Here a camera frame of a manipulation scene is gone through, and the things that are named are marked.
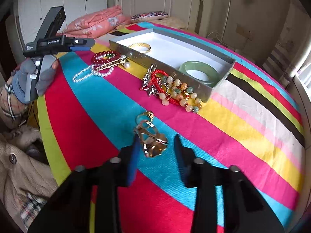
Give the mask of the gloved left hand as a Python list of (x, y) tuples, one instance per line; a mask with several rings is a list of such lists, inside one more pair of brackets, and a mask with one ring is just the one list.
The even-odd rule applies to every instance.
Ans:
[(44, 95), (54, 80), (58, 65), (59, 60), (54, 55), (23, 61), (12, 80), (17, 99), (23, 104), (29, 104)]

